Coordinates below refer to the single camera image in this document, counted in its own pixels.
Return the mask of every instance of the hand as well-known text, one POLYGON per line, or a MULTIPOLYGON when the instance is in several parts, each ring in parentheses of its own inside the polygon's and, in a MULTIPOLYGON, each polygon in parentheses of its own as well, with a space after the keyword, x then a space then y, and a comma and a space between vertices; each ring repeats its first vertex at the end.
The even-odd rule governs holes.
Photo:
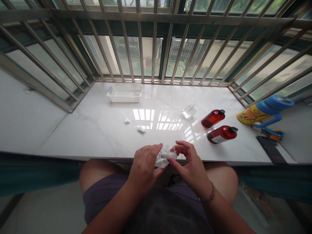
POLYGON ((186 141, 176 141, 176 154, 184 154, 187 165, 181 166, 176 160, 168 158, 168 162, 179 173, 184 182, 195 192, 197 197, 208 199, 212 194, 212 185, 207 176, 204 164, 197 155, 194 145, 186 141))
POLYGON ((157 178, 166 168, 155 168, 156 158, 163 144, 147 145, 138 149, 134 155, 133 164, 127 184, 140 196, 145 196, 155 184, 157 178))

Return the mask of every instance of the kids water bottle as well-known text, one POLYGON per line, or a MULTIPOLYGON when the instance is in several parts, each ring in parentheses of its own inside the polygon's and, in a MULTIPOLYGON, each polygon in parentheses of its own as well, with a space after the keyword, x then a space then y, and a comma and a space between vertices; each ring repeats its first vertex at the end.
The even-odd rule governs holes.
POLYGON ((237 115, 239 121, 244 124, 254 124, 260 120, 263 120, 271 115, 274 116, 274 119, 264 123, 257 125, 254 127, 263 128, 270 124, 276 123, 282 119, 282 115, 280 112, 282 110, 288 109, 294 106, 295 103, 293 100, 282 96, 282 95, 272 95, 267 99, 264 99, 243 112, 237 115))

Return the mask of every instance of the small white basket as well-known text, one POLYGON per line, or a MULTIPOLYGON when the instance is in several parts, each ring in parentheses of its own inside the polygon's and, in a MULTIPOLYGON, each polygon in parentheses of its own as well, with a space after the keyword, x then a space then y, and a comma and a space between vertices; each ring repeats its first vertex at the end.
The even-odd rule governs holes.
POLYGON ((114 103, 138 103, 142 96, 142 84, 114 84, 106 96, 114 103))

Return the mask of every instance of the glass bottle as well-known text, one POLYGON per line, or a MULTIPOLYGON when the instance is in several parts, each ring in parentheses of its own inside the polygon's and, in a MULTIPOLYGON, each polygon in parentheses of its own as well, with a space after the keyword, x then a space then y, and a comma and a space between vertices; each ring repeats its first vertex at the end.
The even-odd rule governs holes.
POLYGON ((208 140, 213 144, 219 144, 237 136, 238 129, 227 125, 221 126, 207 135, 208 140))
POLYGON ((201 124, 204 127, 210 128, 225 118, 224 113, 224 110, 213 110, 205 118, 202 119, 201 124))

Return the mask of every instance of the white label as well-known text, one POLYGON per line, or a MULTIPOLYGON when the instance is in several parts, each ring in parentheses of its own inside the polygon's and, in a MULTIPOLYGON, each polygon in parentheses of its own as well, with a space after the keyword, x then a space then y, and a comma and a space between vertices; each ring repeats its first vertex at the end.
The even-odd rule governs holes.
POLYGON ((211 139, 215 143, 221 143, 227 141, 227 139, 224 139, 222 136, 218 135, 211 139))

